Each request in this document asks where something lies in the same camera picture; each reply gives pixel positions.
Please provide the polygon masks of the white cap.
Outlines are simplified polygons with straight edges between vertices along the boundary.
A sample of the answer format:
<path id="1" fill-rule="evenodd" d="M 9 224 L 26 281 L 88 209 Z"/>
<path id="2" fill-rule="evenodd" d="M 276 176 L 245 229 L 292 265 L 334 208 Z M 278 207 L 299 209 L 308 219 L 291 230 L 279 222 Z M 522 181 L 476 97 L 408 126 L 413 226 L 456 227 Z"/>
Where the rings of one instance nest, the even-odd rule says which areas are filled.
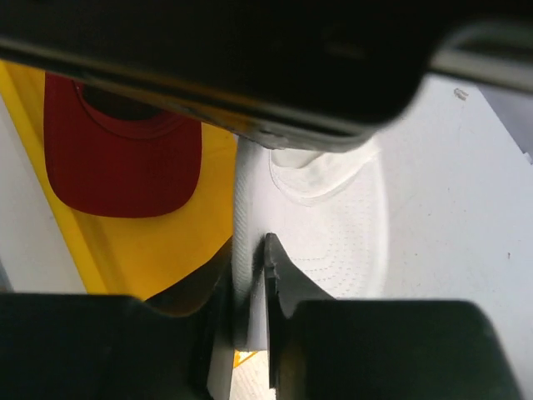
<path id="1" fill-rule="evenodd" d="M 271 150 L 237 144 L 233 197 L 234 342 L 251 357 L 233 372 L 233 399 L 272 399 L 260 246 L 273 233 L 289 259 L 337 299 L 380 296 L 388 263 L 381 148 Z"/>

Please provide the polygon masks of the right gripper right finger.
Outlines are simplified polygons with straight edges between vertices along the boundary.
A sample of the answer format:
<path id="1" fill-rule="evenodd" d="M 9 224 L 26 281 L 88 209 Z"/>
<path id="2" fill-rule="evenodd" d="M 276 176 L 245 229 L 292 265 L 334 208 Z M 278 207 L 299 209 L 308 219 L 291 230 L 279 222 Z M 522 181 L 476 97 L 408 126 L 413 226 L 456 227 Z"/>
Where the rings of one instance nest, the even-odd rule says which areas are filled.
<path id="1" fill-rule="evenodd" d="M 263 241 L 270 386 L 280 399 L 519 399 L 473 303 L 338 300 Z"/>

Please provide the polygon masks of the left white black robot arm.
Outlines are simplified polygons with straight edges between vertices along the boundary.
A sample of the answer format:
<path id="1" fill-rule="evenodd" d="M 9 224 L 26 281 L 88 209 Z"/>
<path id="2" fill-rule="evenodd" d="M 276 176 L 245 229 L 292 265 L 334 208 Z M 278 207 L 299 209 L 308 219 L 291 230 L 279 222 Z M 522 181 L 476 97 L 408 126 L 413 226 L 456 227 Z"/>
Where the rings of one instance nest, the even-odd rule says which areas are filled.
<path id="1" fill-rule="evenodd" d="M 529 92 L 529 1 L 4 1 L 3 59 L 270 148 L 345 151 L 424 76 Z"/>

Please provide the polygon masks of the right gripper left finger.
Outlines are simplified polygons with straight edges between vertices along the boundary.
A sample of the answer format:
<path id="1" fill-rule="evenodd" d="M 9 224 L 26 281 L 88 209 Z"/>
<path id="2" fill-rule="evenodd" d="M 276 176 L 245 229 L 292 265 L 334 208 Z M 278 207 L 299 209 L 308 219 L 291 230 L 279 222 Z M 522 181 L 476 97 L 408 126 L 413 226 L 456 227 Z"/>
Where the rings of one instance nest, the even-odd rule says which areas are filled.
<path id="1" fill-rule="evenodd" d="M 142 301 L 4 293 L 4 399 L 226 399 L 232 246 Z"/>

